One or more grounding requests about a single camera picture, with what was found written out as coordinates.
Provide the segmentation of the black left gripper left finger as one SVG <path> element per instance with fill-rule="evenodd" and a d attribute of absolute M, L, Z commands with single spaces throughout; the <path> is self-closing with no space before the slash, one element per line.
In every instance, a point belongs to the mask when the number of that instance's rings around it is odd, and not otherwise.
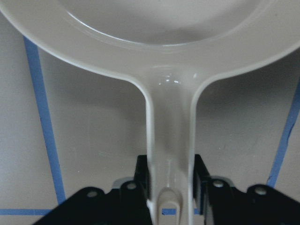
<path fill-rule="evenodd" d="M 150 197 L 150 173 L 147 155 L 138 155 L 135 166 L 134 180 L 140 182 L 146 199 Z"/>

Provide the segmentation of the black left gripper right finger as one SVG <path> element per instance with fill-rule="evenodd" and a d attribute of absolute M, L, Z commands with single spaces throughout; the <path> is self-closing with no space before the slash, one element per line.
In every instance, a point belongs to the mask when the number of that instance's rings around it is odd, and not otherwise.
<path fill-rule="evenodd" d="M 193 198 L 198 211 L 204 210 L 206 182 L 210 179 L 209 171 L 199 154 L 195 154 L 193 172 Z"/>

